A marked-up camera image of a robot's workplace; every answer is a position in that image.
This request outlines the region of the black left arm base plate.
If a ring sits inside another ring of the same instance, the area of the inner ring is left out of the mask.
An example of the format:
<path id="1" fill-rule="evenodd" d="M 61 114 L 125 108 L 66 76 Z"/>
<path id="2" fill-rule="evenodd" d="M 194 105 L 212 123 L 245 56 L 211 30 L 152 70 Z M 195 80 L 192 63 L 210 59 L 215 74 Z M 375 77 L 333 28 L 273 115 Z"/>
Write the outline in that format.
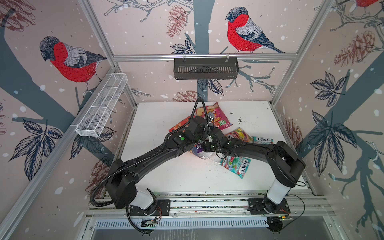
<path id="1" fill-rule="evenodd" d="M 156 200 L 147 209 L 129 206 L 130 217 L 168 216 L 170 214 L 170 200 Z"/>

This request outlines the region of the purple Fox's berries bag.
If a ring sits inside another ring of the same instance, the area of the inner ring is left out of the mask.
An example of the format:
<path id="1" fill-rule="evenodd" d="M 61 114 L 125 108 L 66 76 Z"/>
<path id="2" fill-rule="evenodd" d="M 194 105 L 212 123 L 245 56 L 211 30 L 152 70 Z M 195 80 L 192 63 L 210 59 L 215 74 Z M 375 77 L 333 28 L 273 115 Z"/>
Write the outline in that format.
<path id="1" fill-rule="evenodd" d="M 192 149 L 191 149 L 192 154 L 195 156 L 202 158 L 204 155 L 204 149 L 200 143 L 196 144 Z"/>

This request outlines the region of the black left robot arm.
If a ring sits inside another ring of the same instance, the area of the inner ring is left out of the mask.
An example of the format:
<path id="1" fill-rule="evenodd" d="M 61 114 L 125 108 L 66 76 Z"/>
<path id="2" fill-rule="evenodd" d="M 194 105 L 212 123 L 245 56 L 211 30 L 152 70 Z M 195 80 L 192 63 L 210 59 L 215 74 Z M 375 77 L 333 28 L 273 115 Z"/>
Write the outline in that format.
<path id="1" fill-rule="evenodd" d="M 155 149 L 131 160 L 112 163 L 105 183 L 112 204 L 117 209 L 130 205 L 138 196 L 136 184 L 163 163 L 190 151 L 209 135 L 210 120 L 193 117 L 189 123 L 166 135 L 165 141 Z"/>

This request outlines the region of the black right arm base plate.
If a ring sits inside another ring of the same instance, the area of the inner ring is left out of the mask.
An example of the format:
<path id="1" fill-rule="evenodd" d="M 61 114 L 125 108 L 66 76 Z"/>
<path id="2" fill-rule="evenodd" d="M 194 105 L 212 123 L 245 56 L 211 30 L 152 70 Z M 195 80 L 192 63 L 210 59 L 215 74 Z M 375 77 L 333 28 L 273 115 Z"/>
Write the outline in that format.
<path id="1" fill-rule="evenodd" d="M 275 204 L 268 198 L 248 199 L 248 211 L 251 215 L 290 215 L 291 211 L 284 198 L 280 204 Z"/>

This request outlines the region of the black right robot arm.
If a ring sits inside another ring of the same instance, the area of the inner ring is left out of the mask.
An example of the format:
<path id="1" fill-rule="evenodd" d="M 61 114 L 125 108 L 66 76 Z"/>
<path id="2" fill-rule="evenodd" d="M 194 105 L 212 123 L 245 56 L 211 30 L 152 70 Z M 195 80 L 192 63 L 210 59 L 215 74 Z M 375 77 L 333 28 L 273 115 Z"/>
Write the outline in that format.
<path id="1" fill-rule="evenodd" d="M 228 139 L 217 132 L 203 141 L 202 148 L 207 153 L 215 152 L 225 157 L 243 157 L 269 164 L 275 180 L 263 200 L 267 213 L 276 213 L 281 209 L 285 196 L 297 185 L 306 167 L 302 158 L 282 141 L 263 145 Z"/>

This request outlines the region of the orange Fox's candy bag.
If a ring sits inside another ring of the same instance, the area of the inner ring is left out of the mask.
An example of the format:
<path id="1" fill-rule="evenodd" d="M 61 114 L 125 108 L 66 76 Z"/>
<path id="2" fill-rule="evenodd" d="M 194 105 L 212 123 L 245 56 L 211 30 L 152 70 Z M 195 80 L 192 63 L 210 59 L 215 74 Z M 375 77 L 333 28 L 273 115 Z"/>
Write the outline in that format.
<path id="1" fill-rule="evenodd" d="M 239 139 L 243 142 L 252 143 L 253 137 L 248 135 L 242 128 L 236 128 L 234 131 L 226 134 L 228 139 Z"/>

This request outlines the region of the pink Lay's chips bag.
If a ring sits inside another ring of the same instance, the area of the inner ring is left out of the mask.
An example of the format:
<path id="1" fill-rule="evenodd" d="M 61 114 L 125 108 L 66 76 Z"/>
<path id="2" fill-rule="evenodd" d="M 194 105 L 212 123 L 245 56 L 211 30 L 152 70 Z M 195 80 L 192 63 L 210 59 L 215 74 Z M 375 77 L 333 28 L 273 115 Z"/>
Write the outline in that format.
<path id="1" fill-rule="evenodd" d="M 220 108 L 219 103 L 216 102 L 214 105 L 206 106 L 206 110 L 203 107 L 197 108 L 195 110 L 195 116 L 206 118 L 206 113 L 214 112 L 215 118 L 212 124 L 209 124 L 211 127 L 219 128 L 220 130 L 227 129 L 232 126 L 232 123 L 229 121 L 223 110 Z"/>

